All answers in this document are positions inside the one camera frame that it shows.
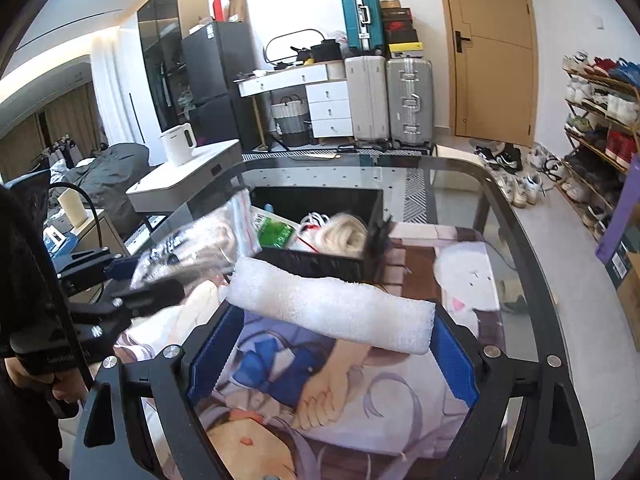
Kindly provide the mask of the person's left hand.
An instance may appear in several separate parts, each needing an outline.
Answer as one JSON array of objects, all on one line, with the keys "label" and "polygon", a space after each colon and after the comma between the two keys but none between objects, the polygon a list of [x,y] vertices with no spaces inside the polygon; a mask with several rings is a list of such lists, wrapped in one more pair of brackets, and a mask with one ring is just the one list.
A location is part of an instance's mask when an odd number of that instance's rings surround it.
[{"label": "person's left hand", "polygon": [[5,359],[4,366],[9,378],[17,387],[49,391],[55,400],[67,403],[86,400],[88,389],[79,370],[32,376],[17,358]]}]

